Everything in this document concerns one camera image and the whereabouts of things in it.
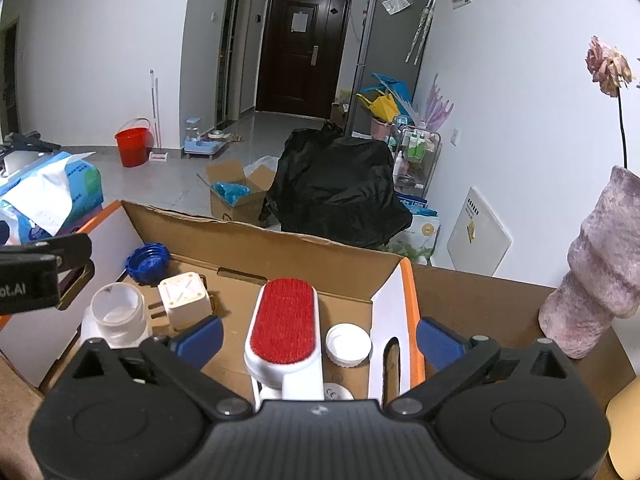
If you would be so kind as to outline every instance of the mop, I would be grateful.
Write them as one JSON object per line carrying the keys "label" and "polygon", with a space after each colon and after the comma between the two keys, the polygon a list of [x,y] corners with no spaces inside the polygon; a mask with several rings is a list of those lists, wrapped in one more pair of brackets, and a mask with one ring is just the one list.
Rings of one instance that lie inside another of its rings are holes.
{"label": "mop", "polygon": [[[154,70],[151,69],[149,71],[150,76],[151,76],[151,105],[153,108],[153,112],[154,112],[154,137],[156,138],[156,146],[162,150],[162,136],[160,134],[160,127],[159,127],[159,110],[156,108],[156,104],[158,102],[158,78],[154,77]],[[149,161],[155,161],[155,162],[166,162],[167,159],[169,158],[169,153],[165,152],[165,153],[154,153],[153,151],[151,151],[149,153]]]}

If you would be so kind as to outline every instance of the red brush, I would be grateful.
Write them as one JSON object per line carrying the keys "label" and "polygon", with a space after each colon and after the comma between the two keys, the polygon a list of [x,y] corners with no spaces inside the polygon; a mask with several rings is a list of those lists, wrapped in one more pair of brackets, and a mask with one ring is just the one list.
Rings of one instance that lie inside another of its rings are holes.
{"label": "red brush", "polygon": [[280,278],[260,291],[244,343],[244,362],[283,399],[322,400],[318,294],[307,282]]}

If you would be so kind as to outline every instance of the door handle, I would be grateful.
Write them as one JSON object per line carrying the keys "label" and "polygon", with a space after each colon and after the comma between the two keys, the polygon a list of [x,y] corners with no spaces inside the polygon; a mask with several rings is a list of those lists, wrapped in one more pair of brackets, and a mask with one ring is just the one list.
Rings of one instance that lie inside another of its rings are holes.
{"label": "door handle", "polygon": [[311,66],[316,66],[317,61],[318,61],[318,46],[314,45],[314,53],[311,56]]}

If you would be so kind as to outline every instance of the electrical panel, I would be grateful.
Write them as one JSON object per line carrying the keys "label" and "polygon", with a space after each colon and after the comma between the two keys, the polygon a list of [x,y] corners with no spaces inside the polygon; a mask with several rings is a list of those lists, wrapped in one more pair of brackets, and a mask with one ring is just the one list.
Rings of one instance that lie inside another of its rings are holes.
{"label": "electrical panel", "polygon": [[510,246],[511,238],[471,187],[447,242],[453,266],[463,272],[493,276]]}

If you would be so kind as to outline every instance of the pink textured vase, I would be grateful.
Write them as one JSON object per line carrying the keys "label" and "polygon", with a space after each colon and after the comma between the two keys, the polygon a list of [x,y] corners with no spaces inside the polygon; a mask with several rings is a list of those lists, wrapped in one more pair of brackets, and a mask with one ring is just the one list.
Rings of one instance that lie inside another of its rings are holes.
{"label": "pink textured vase", "polygon": [[569,273],[540,308],[542,332],[571,358],[584,357],[614,317],[640,305],[640,178],[615,166],[569,247]]}

